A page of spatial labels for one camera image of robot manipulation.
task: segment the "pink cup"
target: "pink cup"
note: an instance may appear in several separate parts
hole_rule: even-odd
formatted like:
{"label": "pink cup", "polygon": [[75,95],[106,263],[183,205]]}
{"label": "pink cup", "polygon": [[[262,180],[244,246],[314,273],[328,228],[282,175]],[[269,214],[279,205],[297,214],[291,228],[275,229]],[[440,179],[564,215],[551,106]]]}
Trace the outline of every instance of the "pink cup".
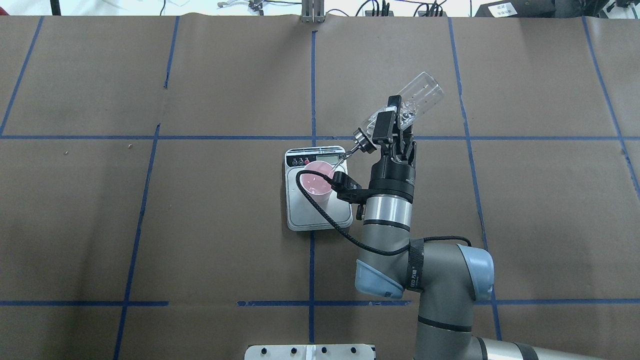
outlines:
{"label": "pink cup", "polygon": [[[313,170],[333,177],[333,165],[326,161],[311,161],[305,166],[305,170]],[[307,193],[318,203],[327,202],[331,197],[331,185],[318,175],[302,174],[300,182]]]}

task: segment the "white bracket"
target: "white bracket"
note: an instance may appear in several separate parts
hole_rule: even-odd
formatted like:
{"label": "white bracket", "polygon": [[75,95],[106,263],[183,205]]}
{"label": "white bracket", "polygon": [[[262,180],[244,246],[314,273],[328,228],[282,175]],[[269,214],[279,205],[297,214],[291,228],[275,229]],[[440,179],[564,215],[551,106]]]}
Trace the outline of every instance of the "white bracket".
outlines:
{"label": "white bracket", "polygon": [[374,349],[366,344],[254,345],[244,360],[375,360]]}
{"label": "white bracket", "polygon": [[324,22],[324,0],[302,0],[302,22]]}

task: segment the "black rubber band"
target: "black rubber band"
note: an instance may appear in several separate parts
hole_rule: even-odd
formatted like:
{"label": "black rubber band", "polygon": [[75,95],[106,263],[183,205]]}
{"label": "black rubber band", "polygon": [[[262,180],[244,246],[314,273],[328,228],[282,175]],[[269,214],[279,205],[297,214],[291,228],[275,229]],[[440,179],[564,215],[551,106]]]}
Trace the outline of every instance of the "black rubber band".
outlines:
{"label": "black rubber band", "polygon": [[443,330],[457,331],[457,332],[471,332],[471,326],[453,325],[450,323],[437,322],[434,320],[423,318],[422,316],[418,316],[418,321],[423,323],[424,325],[437,327]]}
{"label": "black rubber band", "polygon": [[370,220],[364,220],[363,224],[364,225],[369,225],[369,224],[389,225],[389,226],[399,227],[400,229],[404,229],[407,231],[411,231],[411,227],[408,227],[407,225],[401,224],[399,222],[389,221],[389,220],[370,219]]}
{"label": "black rubber band", "polygon": [[538,354],[536,353],[535,350],[533,350],[531,345],[521,344],[521,343],[514,343],[514,344],[520,349],[520,353],[522,354],[522,360],[538,360]]}
{"label": "black rubber band", "polygon": [[486,344],[484,343],[484,340],[482,338],[476,338],[478,339],[478,343],[480,343],[480,351],[482,352],[482,360],[489,360],[489,354],[487,354],[486,352]]}
{"label": "black rubber band", "polygon": [[406,267],[406,289],[422,292],[422,267],[424,266],[424,241],[411,239],[409,241],[409,262]]}

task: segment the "white mounting plate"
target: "white mounting plate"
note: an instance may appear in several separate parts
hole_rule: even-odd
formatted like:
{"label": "white mounting plate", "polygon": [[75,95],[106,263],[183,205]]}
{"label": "white mounting plate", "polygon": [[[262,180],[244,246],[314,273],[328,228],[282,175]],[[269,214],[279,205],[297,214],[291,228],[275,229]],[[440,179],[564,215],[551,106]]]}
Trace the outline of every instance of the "white mounting plate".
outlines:
{"label": "white mounting plate", "polygon": [[246,349],[244,360],[375,360],[374,349],[366,344],[254,345]]}
{"label": "white mounting plate", "polygon": [[[315,159],[315,156],[330,156],[332,154],[340,154],[344,149],[339,146],[326,147],[310,147],[302,149],[290,149],[285,153],[285,191],[287,193],[287,225],[293,231],[311,231],[333,229],[333,227],[314,209],[305,198],[300,189],[296,186],[296,174],[304,168],[302,166],[291,166],[291,161],[287,163],[287,158],[291,156],[301,159]],[[336,169],[347,173],[346,161],[340,164]],[[329,201],[321,204],[331,218],[340,225],[340,227],[349,227],[353,223],[353,214],[351,205],[348,202],[339,200],[335,192],[332,192]]]}

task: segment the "digital scale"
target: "digital scale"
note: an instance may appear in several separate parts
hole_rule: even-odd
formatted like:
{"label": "digital scale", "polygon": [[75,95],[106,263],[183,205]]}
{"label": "digital scale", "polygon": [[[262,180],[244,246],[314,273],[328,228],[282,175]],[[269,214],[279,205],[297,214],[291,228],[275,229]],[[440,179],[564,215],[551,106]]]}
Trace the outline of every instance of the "digital scale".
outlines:
{"label": "digital scale", "polygon": [[[341,146],[302,147],[289,149],[284,154],[284,179],[285,192],[287,193],[287,225],[293,231],[310,231],[333,229],[307,198],[302,195],[296,185],[296,174],[305,168],[305,165],[315,160],[326,161],[335,165],[339,161],[339,154],[344,154]],[[336,171],[347,173],[347,162],[344,161]],[[331,193],[329,200],[320,204],[329,216],[340,227],[349,227],[353,223],[351,205],[339,200],[335,192]]]}

